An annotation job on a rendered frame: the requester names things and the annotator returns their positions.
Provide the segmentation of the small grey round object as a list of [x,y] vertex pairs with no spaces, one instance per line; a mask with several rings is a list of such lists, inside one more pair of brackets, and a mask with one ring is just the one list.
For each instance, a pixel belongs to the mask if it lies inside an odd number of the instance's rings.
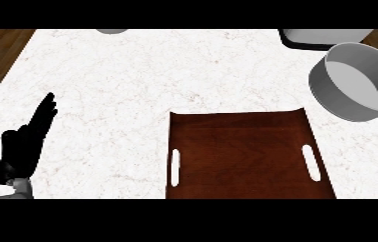
[[114,35],[127,31],[127,29],[96,29],[102,34]]

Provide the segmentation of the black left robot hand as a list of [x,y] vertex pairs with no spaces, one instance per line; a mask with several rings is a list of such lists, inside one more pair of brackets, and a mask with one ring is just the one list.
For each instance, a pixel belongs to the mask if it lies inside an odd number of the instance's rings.
[[49,93],[29,122],[18,130],[1,133],[0,185],[7,185],[15,178],[32,176],[56,114],[54,94]]

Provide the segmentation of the grey metal pot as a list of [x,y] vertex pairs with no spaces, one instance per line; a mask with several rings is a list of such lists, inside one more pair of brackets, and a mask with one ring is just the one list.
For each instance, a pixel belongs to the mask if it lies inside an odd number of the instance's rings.
[[360,43],[335,45],[308,74],[311,94],[341,119],[378,118],[378,49]]

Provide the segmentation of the pale appliance with black base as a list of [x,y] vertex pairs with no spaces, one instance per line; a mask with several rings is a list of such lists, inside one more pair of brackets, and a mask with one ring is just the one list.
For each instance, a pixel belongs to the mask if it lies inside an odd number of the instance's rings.
[[372,29],[279,29],[282,44],[291,49],[328,51],[344,42],[362,42]]

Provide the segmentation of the brown wooden tray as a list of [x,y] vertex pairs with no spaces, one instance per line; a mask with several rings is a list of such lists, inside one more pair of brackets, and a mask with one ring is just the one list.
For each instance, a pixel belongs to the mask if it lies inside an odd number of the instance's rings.
[[170,199],[332,199],[313,180],[303,147],[317,148],[305,111],[170,115],[168,151],[180,153]]

